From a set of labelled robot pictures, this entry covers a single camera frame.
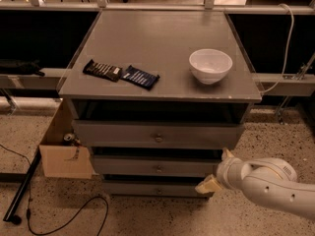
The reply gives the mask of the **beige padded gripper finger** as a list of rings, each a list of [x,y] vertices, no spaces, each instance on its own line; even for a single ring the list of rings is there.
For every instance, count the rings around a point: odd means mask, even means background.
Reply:
[[[226,160],[226,159],[229,159],[229,158],[233,158],[233,154],[228,148],[224,147],[222,149],[221,160]]]
[[[202,182],[200,182],[196,187],[195,190],[199,194],[208,194],[220,191],[222,189],[221,184],[217,180],[217,178],[211,174],[207,176]]]

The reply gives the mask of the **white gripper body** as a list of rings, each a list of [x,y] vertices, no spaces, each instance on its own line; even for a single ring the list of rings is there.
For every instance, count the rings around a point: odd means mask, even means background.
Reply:
[[[227,189],[240,190],[243,179],[251,172],[251,165],[237,157],[223,160],[217,169],[219,182]]]

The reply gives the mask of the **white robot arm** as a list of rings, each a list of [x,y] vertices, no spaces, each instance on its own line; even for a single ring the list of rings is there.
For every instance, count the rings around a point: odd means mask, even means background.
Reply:
[[[216,174],[208,175],[195,190],[208,194],[239,190],[253,204],[315,220],[315,185],[297,181],[294,168],[280,158],[242,160],[227,148]]]

